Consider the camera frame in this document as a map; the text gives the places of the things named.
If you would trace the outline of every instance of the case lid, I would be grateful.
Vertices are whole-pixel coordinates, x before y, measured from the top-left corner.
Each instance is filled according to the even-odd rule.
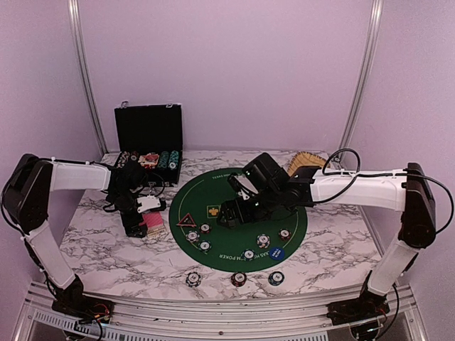
[[[182,151],[180,104],[147,105],[115,109],[121,151]]]

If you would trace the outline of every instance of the marble surface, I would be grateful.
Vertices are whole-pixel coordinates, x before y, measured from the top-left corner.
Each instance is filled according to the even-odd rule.
[[[185,151],[178,187],[167,188],[171,204],[178,189],[191,178],[224,167],[243,167],[260,152]],[[270,151],[285,168],[295,152]],[[104,162],[113,164],[117,154]],[[308,230],[299,249],[277,266],[248,274],[236,288],[231,273],[214,270],[192,260],[180,250],[168,230],[162,238],[128,238],[119,213],[106,213],[105,194],[85,192],[60,246],[66,261],[82,279],[85,290],[117,296],[169,300],[227,300],[267,298],[322,291],[362,283],[380,260],[360,212],[354,206],[319,205],[308,208]],[[168,209],[162,212],[168,229]],[[186,275],[197,271],[203,280],[189,288]],[[272,271],[284,273],[280,286],[269,285]]]

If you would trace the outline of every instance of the white wall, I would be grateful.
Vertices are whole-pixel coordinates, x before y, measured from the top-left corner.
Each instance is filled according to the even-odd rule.
[[[186,148],[334,150],[370,12],[363,0],[80,1],[108,147],[128,99],[181,102]]]
[[[455,2],[386,1],[378,49],[351,147],[364,169],[421,163],[455,192]],[[449,215],[434,190],[440,227]],[[387,246],[400,216],[368,210]],[[408,278],[431,341],[453,340],[455,224],[422,252]]]
[[[24,153],[99,159],[77,71],[66,1],[0,5],[0,187]],[[54,193],[57,240],[82,193]],[[0,218],[0,339],[10,340],[37,268],[18,232]]]

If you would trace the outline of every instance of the blue chip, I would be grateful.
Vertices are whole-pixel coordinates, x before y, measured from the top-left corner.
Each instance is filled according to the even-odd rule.
[[[281,247],[273,247],[269,251],[269,256],[274,261],[282,261],[284,259],[284,250]]]

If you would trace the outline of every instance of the green poker mat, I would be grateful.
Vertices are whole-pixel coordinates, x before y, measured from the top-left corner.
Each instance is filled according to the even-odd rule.
[[[222,168],[195,177],[179,190],[169,210],[171,232],[180,248],[198,263],[221,271],[253,272],[281,263],[299,248],[308,226],[303,207],[294,215],[290,215],[285,209],[277,210],[269,221],[242,224],[234,229],[218,225],[216,217],[221,204],[226,200],[235,199],[237,195],[227,178],[232,173],[241,174],[241,170]],[[196,226],[178,226],[188,213]],[[199,230],[205,223],[212,227],[208,234],[202,234]],[[279,238],[280,229],[291,232],[289,241],[284,242]],[[190,231],[199,233],[198,242],[192,244],[186,239]],[[270,238],[270,245],[266,249],[261,249],[257,245],[257,236],[260,234],[266,234]],[[211,243],[211,249],[206,253],[198,247],[202,241]],[[269,250],[273,247],[281,247],[284,250],[282,260],[273,260],[269,256]],[[242,253],[246,249],[255,252],[253,260],[246,261],[242,258]]]

